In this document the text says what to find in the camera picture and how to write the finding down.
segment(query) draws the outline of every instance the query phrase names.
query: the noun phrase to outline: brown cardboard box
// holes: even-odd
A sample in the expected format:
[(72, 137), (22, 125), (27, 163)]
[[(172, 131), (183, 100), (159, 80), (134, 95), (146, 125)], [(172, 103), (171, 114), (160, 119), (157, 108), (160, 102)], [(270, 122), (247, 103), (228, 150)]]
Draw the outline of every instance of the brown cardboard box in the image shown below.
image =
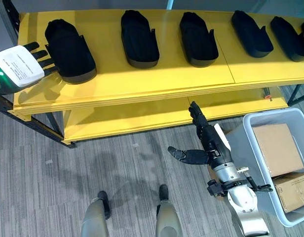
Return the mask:
[(284, 212), (304, 206), (304, 173), (291, 173), (273, 180)]
[(253, 131), (271, 177), (304, 168), (287, 124), (253, 127)]

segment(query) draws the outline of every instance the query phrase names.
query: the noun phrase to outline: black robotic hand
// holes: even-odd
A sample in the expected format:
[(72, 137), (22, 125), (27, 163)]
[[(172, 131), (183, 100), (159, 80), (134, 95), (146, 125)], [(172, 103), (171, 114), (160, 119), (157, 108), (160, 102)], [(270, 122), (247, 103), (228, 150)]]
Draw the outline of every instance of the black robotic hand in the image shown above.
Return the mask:
[(192, 117), (192, 123), (196, 126), (197, 136), (201, 140), (201, 130), (203, 127), (208, 126), (206, 117), (202, 114), (200, 107), (193, 101), (189, 107), (190, 116)]
[[(39, 44), (37, 42), (32, 42), (32, 43), (29, 43), (27, 45), (24, 45), (24, 47), (29, 51), (33, 51), (37, 48), (39, 48)], [(48, 55), (48, 52), (46, 50), (40, 50), (38, 52), (35, 52), (35, 53), (31, 53), (33, 55), (33, 57), (38, 61), (38, 59), (44, 57), (44, 56), (47, 56)], [(51, 58), (48, 58), (48, 59), (45, 59), (45, 60), (42, 60), (42, 61), (38, 61), (39, 65), (44, 68), (44, 67), (47, 67), (51, 64), (53, 64), (53, 60)], [(51, 73), (57, 71), (57, 68), (54, 66), (54, 67), (50, 67), (50, 68), (47, 68), (47, 69), (44, 69), (44, 76), (48, 76), (50, 75)]]

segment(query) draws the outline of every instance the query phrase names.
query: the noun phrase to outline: yellow shelf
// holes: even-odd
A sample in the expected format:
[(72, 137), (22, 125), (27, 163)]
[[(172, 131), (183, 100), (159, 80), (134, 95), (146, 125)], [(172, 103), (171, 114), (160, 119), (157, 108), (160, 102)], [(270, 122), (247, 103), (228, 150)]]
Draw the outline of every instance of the yellow shelf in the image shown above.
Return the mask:
[(272, 101), (263, 99), (262, 89), (250, 89), (65, 111), (64, 142), (191, 123), (188, 107), (192, 100), (199, 104), (208, 119), (287, 107), (279, 88), (272, 87), (270, 92)]
[[(238, 83), (261, 83), (270, 80), (304, 79), (304, 61), (291, 61), (281, 49), (278, 40), (271, 30), (270, 22), (274, 18), (271, 15), (249, 14), (258, 26), (266, 26), (267, 34), (274, 46), (274, 50), (264, 58), (249, 56), (244, 50), (235, 30), (231, 24), (233, 12), (208, 12), (207, 17), (211, 26), (215, 29), (215, 37), (218, 41), (224, 57), (228, 63), (234, 81)], [(302, 18), (284, 17), (297, 31), (302, 32)]]
[[(179, 22), (185, 10), (140, 10), (155, 28), (160, 51), (158, 64), (147, 70), (131, 67), (125, 58), (120, 19), (124, 10), (84, 10), (26, 13), (21, 17), (19, 43), (46, 42), (49, 21), (62, 19), (85, 36), (98, 74), (71, 85), (53, 74), (14, 96), (14, 113), (25, 115), (165, 100), (208, 93), (304, 83), (304, 62), (286, 58), (269, 31), (273, 16), (254, 15), (268, 25), (274, 51), (265, 58), (248, 56), (234, 33), (232, 13), (195, 11), (215, 30), (219, 58), (206, 68), (189, 65), (181, 46)], [(287, 18), (294, 26), (304, 19)]]
[[(79, 34), (84, 35), (98, 74), (91, 81), (79, 85), (68, 84), (58, 74), (53, 74), (37, 85), (16, 93), (15, 109), (24, 107), (23, 113), (30, 113), (25, 107), (32, 107), (30, 111), (41, 113), (40, 109), (35, 110), (35, 106), (48, 104), (56, 107), (56, 110), (64, 110), (79, 104), (82, 104), (81, 107), (125, 104), (141, 102), (142, 97), (147, 96), (164, 99), (169, 93), (178, 93), (176, 97), (181, 97), (184, 96), (182, 90), (201, 90), (207, 86), (234, 83), (220, 48), (220, 57), (210, 67), (195, 68), (187, 62), (179, 31), (183, 10), (140, 10), (149, 20), (150, 27), (155, 28), (160, 59), (151, 69), (130, 66), (121, 41), (120, 20), (124, 12), (87, 10), (24, 14), (19, 44), (32, 41), (47, 44), (44, 36), (47, 24), (61, 16), (61, 19), (75, 25)], [(206, 20), (205, 12), (199, 15)]]

